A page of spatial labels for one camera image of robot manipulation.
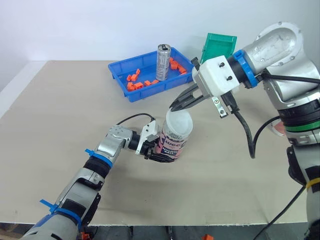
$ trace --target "blue ring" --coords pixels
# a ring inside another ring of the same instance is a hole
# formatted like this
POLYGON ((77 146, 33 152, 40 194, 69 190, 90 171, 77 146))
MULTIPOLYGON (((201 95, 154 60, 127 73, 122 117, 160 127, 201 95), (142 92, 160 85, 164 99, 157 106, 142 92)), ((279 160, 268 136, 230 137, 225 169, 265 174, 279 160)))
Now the blue ring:
POLYGON ((100 154, 98 154, 98 153, 95 153, 95 151, 90 150, 90 149, 88 149, 88 148, 85 150, 85 152, 88 153, 89 156, 94 156, 94 157, 96 157, 96 158, 98 158, 98 159, 101 159, 101 160, 104 161, 106 164, 108 164, 108 165, 110 166, 110 168, 112 168, 113 163, 112 163, 108 158, 106 158, 105 156, 102 156, 102 155, 100 155, 100 154))
MULTIPOLYGON (((64 214, 67 214, 67 215, 73 217, 78 223, 78 230, 80 230, 80 228, 81 228, 81 218, 77 214, 75 214, 73 211, 67 210, 65 208, 58 207, 57 204, 51 204, 50 202, 48 202, 48 201, 46 201, 44 199, 41 199, 40 203, 42 203, 42 204, 44 204, 44 205, 46 205, 47 207, 50 208, 49 211, 50 211, 51 215, 53 215, 54 213, 60 212, 60 213, 64 213, 64 214)), ((45 221, 41 223, 41 225, 44 224, 49 219, 50 219, 50 217, 46 218, 45 221)))
POLYGON ((241 65, 245 75, 249 79, 251 87, 254 88, 258 85, 258 81, 252 72, 251 67, 249 66, 248 62, 245 60, 245 52, 243 50, 239 50, 233 54, 233 57, 237 62, 241 65))

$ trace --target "floor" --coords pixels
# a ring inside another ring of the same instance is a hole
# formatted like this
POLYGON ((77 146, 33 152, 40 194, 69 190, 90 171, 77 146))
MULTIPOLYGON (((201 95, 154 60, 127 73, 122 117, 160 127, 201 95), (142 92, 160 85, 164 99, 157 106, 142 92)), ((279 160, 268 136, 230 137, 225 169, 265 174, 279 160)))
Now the floor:
MULTIPOLYGON (((263 226, 100 226, 92 231, 94 240, 201 240, 205 234, 215 240, 252 240, 263 226)), ((24 234, 30 227, 21 224, 14 231, 24 234)), ((274 224, 258 240, 302 240, 307 227, 306 222, 274 224)))

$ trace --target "green stripe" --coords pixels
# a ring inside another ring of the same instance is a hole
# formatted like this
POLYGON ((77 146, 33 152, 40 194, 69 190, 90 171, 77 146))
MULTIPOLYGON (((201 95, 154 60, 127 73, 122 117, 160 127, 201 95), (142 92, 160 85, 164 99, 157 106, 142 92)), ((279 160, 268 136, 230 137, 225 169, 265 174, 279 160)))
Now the green stripe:
POLYGON ((316 129, 320 127, 320 120, 300 126, 284 126, 285 129, 289 132, 303 132, 310 131, 312 129, 316 129))

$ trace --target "plastic tray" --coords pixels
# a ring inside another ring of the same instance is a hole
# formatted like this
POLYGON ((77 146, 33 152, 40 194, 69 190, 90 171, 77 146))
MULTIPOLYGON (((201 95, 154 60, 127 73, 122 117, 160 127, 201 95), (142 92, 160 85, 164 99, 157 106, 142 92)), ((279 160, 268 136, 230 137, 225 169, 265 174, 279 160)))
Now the plastic tray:
POLYGON ((129 74, 135 74, 136 70, 140 69, 140 75, 134 83, 144 83, 146 80, 152 82, 155 80, 157 51, 110 63, 108 68, 112 73, 113 79, 115 79, 122 88, 124 96, 128 97, 130 102, 135 102, 193 80, 191 76, 193 64, 190 60, 183 56, 174 47, 171 48, 171 57, 186 69, 186 74, 180 75, 178 70, 171 70, 169 67, 168 78, 166 80, 159 81, 158 83, 150 86, 144 86, 143 88, 134 91, 127 90, 127 76, 129 74))
POLYGON ((234 52, 237 42, 236 36, 208 33, 202 49, 201 63, 208 59, 224 55, 226 58, 234 52))

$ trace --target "blue tray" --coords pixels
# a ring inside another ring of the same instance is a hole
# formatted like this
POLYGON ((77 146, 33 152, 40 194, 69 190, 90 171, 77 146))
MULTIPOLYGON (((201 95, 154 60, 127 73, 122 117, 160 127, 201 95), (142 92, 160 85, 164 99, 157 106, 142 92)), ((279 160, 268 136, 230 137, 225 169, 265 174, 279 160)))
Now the blue tray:
POLYGON ((112 73, 113 79, 115 79, 122 88, 124 96, 128 97, 130 102, 135 102, 192 81, 191 71, 193 64, 190 60, 183 56, 174 47, 171 48, 171 57, 186 69, 186 74, 180 75, 178 70, 171 70, 169 67, 168 78, 166 80, 159 81, 158 83, 150 86, 144 86, 143 88, 134 91, 127 90, 127 76, 129 74, 135 74, 136 70, 140 69, 139 77, 134 83, 144 83, 146 80, 152 82, 155 80, 157 51, 110 63, 108 68, 112 73))

